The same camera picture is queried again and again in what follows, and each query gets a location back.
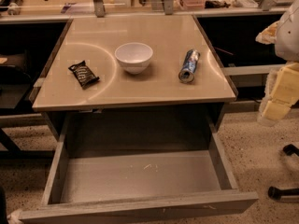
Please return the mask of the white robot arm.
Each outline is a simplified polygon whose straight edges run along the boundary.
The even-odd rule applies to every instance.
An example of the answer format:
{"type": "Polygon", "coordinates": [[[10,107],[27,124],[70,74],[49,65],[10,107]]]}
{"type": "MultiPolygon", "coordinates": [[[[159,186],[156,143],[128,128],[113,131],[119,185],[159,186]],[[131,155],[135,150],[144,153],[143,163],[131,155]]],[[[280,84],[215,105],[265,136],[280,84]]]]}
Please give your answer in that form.
{"type": "Polygon", "coordinates": [[[299,0],[262,32],[255,40],[275,45],[275,54],[286,61],[279,69],[272,69],[266,79],[264,98],[259,106],[257,121],[274,126],[299,101],[299,0]]]}

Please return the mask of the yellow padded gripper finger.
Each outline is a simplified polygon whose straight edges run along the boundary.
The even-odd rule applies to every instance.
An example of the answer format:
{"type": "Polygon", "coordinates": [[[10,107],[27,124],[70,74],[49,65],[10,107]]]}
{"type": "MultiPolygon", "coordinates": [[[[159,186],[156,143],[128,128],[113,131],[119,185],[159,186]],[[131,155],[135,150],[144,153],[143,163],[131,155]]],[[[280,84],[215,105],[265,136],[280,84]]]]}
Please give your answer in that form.
{"type": "Polygon", "coordinates": [[[267,76],[257,121],[263,126],[274,126],[298,101],[299,63],[286,63],[267,76]]]}

